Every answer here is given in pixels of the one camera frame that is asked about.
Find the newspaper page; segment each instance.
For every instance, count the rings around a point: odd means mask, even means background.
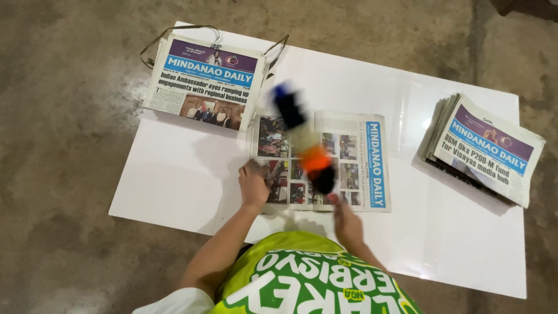
[[[245,131],[266,75],[259,51],[169,35],[144,107]]]
[[[477,107],[461,94],[434,156],[527,208],[544,139]]]
[[[262,212],[292,209],[311,211],[314,197],[299,160],[296,148],[290,145],[281,117],[266,110],[257,110],[248,129],[250,158],[269,167],[270,196]]]
[[[384,117],[317,111],[315,130],[335,161],[339,193],[353,211],[391,212]],[[324,197],[314,210],[333,210]]]

